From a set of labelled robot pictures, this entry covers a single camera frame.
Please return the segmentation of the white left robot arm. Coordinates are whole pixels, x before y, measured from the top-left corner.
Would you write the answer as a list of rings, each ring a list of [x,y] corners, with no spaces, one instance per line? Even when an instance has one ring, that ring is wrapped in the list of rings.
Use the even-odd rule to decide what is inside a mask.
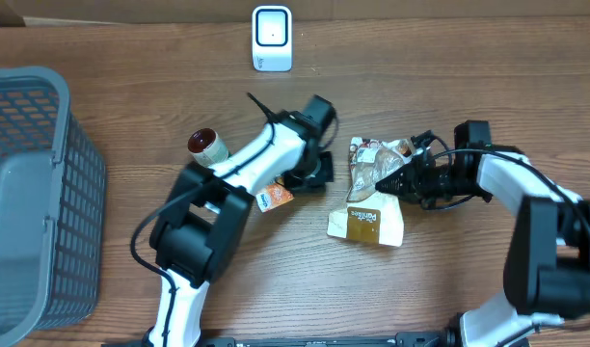
[[[143,345],[198,344],[209,286],[232,260],[261,189],[277,177],[294,195],[322,192],[333,181],[332,155],[321,142],[336,121],[332,105],[264,114],[257,138],[208,168],[188,164],[165,203],[138,225],[153,226],[156,258],[148,269],[162,284],[157,320]]]

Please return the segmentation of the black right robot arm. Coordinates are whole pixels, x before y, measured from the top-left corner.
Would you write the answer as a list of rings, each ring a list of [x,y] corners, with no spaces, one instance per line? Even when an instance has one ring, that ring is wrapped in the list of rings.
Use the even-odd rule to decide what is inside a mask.
[[[399,333],[399,346],[526,346],[542,329],[578,332],[590,315],[590,201],[535,169],[517,147],[496,145],[485,120],[454,129],[454,146],[438,155],[426,131],[411,139],[409,163],[376,184],[379,192],[438,209],[479,197],[499,200],[516,223],[503,287],[440,332]]]

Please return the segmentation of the brown snack pouch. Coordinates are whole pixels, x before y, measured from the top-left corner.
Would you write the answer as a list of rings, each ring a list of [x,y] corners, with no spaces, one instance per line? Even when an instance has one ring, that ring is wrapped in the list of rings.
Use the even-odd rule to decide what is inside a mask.
[[[411,161],[407,139],[385,142],[354,137],[349,146],[351,186],[344,204],[330,213],[327,234],[335,238],[399,247],[404,221],[399,198],[376,184]]]

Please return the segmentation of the orange tissue pack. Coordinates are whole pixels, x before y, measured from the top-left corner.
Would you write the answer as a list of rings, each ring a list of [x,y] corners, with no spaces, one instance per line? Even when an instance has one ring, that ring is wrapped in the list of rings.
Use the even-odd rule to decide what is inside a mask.
[[[271,184],[262,188],[256,195],[258,208],[262,213],[280,207],[294,200],[293,194],[283,185],[282,178],[276,178]]]

